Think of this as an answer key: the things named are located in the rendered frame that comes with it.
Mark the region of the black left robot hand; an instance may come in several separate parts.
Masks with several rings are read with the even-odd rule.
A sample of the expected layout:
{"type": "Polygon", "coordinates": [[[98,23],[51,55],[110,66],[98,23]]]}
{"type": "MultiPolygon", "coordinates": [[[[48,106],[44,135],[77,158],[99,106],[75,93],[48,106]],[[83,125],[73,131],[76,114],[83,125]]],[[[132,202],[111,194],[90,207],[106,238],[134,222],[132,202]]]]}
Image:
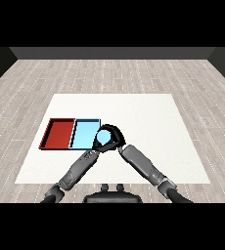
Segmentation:
{"type": "Polygon", "coordinates": [[[96,150],[96,151],[99,151],[101,153],[105,153],[105,152],[108,151],[108,150],[107,151],[101,151],[101,147],[102,147],[102,145],[97,141],[97,134],[96,134],[93,145],[92,145],[92,149],[96,150]]]}

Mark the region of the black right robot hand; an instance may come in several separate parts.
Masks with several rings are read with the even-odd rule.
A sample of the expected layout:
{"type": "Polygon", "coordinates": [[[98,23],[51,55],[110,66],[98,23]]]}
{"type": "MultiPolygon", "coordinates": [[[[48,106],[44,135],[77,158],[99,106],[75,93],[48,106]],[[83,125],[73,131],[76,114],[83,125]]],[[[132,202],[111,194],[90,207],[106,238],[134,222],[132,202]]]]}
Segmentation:
{"type": "Polygon", "coordinates": [[[116,126],[104,124],[100,130],[108,131],[111,134],[111,139],[101,147],[101,151],[115,150],[125,145],[124,136],[116,126]]]}

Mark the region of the small blue can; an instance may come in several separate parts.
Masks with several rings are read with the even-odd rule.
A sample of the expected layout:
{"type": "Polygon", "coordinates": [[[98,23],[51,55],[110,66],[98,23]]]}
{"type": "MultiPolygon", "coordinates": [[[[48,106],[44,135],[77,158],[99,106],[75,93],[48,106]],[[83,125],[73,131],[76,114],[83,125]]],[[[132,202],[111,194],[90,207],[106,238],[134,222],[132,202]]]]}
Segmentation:
{"type": "Polygon", "coordinates": [[[107,130],[101,130],[97,133],[97,141],[103,146],[111,140],[111,133],[107,130]]]}

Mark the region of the light blue shallow open box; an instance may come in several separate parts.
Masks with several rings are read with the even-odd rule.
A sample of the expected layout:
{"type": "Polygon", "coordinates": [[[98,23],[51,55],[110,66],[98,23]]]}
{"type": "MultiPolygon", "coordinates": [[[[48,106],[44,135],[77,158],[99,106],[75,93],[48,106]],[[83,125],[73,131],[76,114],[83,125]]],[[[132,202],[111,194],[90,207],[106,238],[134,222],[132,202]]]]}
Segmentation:
{"type": "Polygon", "coordinates": [[[101,120],[99,118],[77,118],[71,132],[68,148],[70,150],[91,149],[100,127],[101,120]]]}

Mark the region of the red shallow open box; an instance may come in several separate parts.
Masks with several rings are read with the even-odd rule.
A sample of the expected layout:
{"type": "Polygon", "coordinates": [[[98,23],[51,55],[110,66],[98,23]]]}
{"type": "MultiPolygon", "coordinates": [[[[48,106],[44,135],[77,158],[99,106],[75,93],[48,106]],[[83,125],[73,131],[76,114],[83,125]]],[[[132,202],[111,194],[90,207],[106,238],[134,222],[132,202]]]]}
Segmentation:
{"type": "Polygon", "coordinates": [[[68,150],[74,118],[51,118],[39,145],[41,150],[68,150]]]}

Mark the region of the dark grey robot body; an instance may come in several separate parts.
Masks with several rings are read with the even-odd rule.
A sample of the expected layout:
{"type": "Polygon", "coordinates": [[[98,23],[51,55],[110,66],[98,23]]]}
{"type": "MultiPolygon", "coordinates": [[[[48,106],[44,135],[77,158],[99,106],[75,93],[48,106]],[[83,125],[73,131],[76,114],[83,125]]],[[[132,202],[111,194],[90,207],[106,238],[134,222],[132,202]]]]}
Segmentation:
{"type": "Polygon", "coordinates": [[[126,192],[123,184],[116,185],[116,191],[109,191],[108,184],[102,184],[101,190],[83,199],[83,203],[142,203],[139,195],[126,192]]]}

